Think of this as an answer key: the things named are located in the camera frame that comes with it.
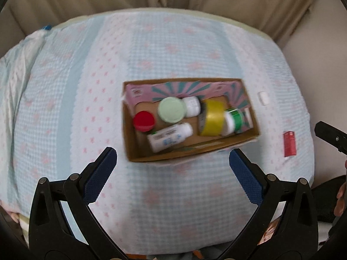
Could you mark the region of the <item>right hand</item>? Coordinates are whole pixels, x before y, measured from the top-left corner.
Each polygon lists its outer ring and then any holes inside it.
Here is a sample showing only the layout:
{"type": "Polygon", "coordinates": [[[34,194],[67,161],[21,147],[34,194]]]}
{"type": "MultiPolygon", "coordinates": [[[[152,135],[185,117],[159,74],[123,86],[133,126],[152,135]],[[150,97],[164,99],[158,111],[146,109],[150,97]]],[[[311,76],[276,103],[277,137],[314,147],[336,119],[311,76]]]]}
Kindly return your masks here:
{"type": "Polygon", "coordinates": [[[336,196],[337,202],[336,202],[336,206],[334,209],[334,215],[336,217],[340,217],[344,213],[344,210],[346,209],[345,191],[346,191],[346,182],[344,182],[341,185],[341,187],[338,191],[338,194],[336,196]]]}

